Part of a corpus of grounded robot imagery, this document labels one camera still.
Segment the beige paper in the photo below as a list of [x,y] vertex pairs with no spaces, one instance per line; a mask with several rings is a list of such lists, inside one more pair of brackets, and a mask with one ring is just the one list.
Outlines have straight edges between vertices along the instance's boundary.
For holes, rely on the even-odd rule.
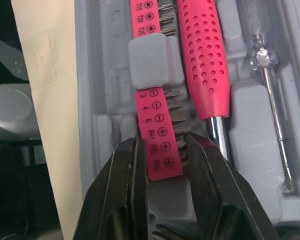
[[82,207],[73,0],[12,0],[65,240]]

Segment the slotted symbol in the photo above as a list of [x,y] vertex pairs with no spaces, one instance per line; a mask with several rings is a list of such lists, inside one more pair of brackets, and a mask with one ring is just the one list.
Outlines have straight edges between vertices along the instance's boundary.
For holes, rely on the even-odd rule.
[[149,12],[145,15],[145,18],[147,20],[152,20],[152,19],[154,19],[154,14],[152,12]]
[[154,120],[158,123],[161,123],[163,120],[165,120],[165,116],[161,113],[155,115]]
[[156,96],[158,96],[158,91],[157,90],[151,90],[150,92],[149,92],[149,95],[151,96],[151,97],[156,97]]
[[162,151],[168,152],[171,149],[171,144],[167,141],[164,141],[163,143],[161,143],[160,148]]
[[153,33],[155,30],[156,30],[156,27],[154,25],[149,25],[146,30],[149,32],[149,33]]
[[163,164],[167,168],[172,168],[175,165],[175,160],[172,157],[167,157],[164,161]]
[[153,103],[152,103],[152,108],[153,109],[159,109],[161,107],[161,102],[159,102],[159,101],[154,101]]
[[152,5],[153,5],[152,1],[146,1],[145,4],[144,4],[144,6],[145,6],[146,9],[151,8]]
[[168,134],[168,130],[165,127],[160,127],[158,129],[158,135],[163,137]]

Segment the tool tray compartment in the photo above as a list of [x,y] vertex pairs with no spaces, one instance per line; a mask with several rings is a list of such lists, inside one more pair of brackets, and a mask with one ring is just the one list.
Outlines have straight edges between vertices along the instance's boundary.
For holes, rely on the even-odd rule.
[[[175,37],[181,46],[177,4],[163,13],[173,15]],[[298,194],[283,194],[284,173],[267,89],[250,65],[236,0],[216,0],[231,79],[231,116],[227,131],[233,163],[250,183],[271,222],[300,226],[300,0],[266,1],[271,23],[271,47],[276,66],[286,151]],[[76,59],[82,195],[97,177],[116,145],[138,130],[135,92],[129,66],[133,39],[129,0],[75,1]],[[183,126],[206,136],[197,118],[186,83],[165,86],[180,90],[173,101],[186,106]],[[148,210],[154,222],[196,221],[189,181],[172,178],[150,182]]]

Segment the pink bit holder strip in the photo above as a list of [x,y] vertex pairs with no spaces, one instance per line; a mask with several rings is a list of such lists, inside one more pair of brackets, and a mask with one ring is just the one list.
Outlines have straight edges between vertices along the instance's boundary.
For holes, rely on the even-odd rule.
[[135,38],[161,32],[157,0],[131,0],[131,15]]
[[[135,38],[161,32],[157,0],[131,0],[131,15]],[[182,161],[163,88],[137,91],[135,100],[149,179],[182,176]]]
[[182,161],[162,87],[138,91],[135,100],[149,179],[182,176]]

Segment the pink screwdriver handle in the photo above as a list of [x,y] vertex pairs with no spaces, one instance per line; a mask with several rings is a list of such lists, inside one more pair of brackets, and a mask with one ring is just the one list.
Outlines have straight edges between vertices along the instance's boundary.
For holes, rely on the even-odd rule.
[[200,120],[228,117],[230,79],[214,0],[177,0],[188,88]]

